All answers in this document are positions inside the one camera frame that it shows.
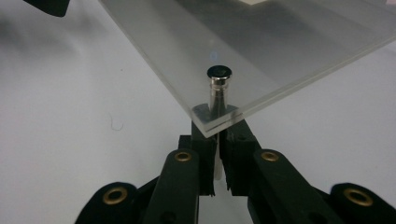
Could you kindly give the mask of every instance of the white table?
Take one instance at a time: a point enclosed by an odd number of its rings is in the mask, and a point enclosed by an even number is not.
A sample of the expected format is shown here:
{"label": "white table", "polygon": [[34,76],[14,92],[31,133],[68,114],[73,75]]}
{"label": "white table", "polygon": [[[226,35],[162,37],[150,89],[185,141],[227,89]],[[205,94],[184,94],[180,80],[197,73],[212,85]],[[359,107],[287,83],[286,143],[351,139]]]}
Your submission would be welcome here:
{"label": "white table", "polygon": [[[396,43],[247,119],[313,186],[396,206]],[[191,121],[98,2],[63,19],[0,4],[0,223],[73,223],[102,186],[157,176]],[[251,223],[225,181],[200,223]]]}

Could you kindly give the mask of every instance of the metal pin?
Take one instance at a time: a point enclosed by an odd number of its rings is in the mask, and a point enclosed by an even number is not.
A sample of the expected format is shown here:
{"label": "metal pin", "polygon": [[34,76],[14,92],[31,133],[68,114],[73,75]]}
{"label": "metal pin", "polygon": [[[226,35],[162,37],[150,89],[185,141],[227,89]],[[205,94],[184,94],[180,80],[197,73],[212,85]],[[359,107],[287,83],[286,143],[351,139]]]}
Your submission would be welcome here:
{"label": "metal pin", "polygon": [[[224,65],[216,65],[210,67],[207,70],[207,76],[210,78],[210,101],[209,110],[210,117],[212,119],[223,116],[227,109],[227,92],[228,86],[231,80],[233,72],[229,67]],[[215,155],[215,171],[214,177],[217,180],[221,179],[222,174],[222,162],[219,156],[219,145],[224,143],[223,139],[220,139],[222,134],[217,133],[217,149]]]}
{"label": "metal pin", "polygon": [[209,110],[212,119],[221,117],[227,109],[227,92],[233,72],[224,65],[212,66],[207,70],[210,78]]}

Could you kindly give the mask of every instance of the clear acrylic plate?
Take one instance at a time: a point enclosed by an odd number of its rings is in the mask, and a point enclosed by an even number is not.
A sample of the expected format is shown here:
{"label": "clear acrylic plate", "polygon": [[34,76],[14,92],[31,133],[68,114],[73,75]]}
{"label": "clear acrylic plate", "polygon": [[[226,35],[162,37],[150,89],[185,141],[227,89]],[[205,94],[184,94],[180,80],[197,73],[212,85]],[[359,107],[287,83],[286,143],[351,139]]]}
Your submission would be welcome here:
{"label": "clear acrylic plate", "polygon": [[[395,0],[101,0],[205,136],[393,41]],[[206,71],[233,78],[208,112]]]}

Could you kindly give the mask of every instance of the metal rivet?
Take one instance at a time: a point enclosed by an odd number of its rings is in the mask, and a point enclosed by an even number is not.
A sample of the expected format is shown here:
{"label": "metal rivet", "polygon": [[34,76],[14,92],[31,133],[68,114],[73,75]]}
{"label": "metal rivet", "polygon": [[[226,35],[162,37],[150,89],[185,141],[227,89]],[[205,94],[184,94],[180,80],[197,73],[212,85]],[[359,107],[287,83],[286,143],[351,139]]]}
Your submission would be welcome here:
{"label": "metal rivet", "polygon": [[175,155],[175,159],[177,161],[189,161],[191,160],[192,155],[188,152],[179,152]]}
{"label": "metal rivet", "polygon": [[359,189],[345,189],[344,195],[355,204],[365,207],[373,205],[373,199]]}
{"label": "metal rivet", "polygon": [[263,152],[262,159],[265,161],[277,161],[279,160],[279,156],[277,156],[274,152]]}
{"label": "metal rivet", "polygon": [[124,187],[115,187],[108,190],[103,196],[103,202],[108,205],[121,203],[128,196],[128,191]]}

